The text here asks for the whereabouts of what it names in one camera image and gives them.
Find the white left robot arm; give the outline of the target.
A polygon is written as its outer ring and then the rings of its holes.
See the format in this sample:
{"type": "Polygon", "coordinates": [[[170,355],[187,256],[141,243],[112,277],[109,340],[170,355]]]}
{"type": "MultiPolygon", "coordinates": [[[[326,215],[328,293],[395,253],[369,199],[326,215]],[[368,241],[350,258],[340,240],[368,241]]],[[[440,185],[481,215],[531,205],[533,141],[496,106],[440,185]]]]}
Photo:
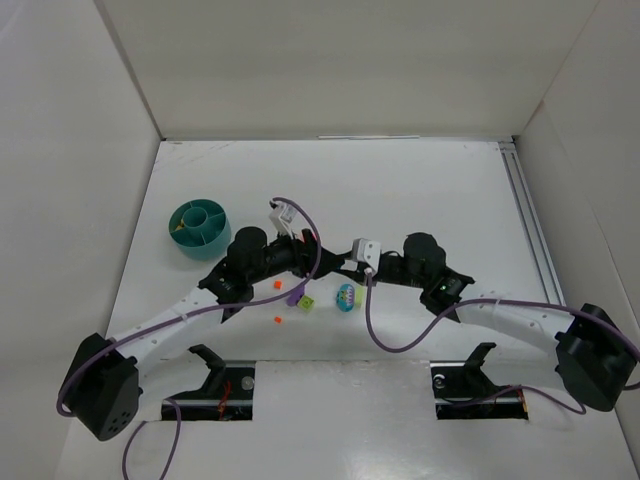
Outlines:
{"type": "Polygon", "coordinates": [[[59,413],[78,419],[99,441],[112,439],[150,398],[144,376],[196,346],[208,328],[259,305],[255,284],[286,272],[303,282],[319,279],[346,258],[322,247],[309,229],[301,238],[280,234],[273,241],[258,227],[240,229],[225,257],[172,309],[120,337],[94,333],[80,343],[59,390],[59,413]]]}

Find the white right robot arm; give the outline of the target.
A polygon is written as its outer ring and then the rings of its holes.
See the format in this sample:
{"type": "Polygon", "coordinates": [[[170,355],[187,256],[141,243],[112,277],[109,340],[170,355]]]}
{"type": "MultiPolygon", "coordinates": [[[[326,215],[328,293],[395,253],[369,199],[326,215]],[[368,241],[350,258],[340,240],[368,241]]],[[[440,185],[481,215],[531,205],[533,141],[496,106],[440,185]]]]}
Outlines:
{"type": "Polygon", "coordinates": [[[552,386],[563,387],[585,407],[608,412],[633,388],[629,379],[639,349],[596,305],[576,309],[481,289],[472,277],[448,267],[444,249],[423,232],[408,235],[400,254],[358,238],[351,258],[357,267],[347,277],[368,289],[377,283],[419,289],[419,301],[435,322],[487,328],[545,352],[553,361],[547,377],[552,386]]]}

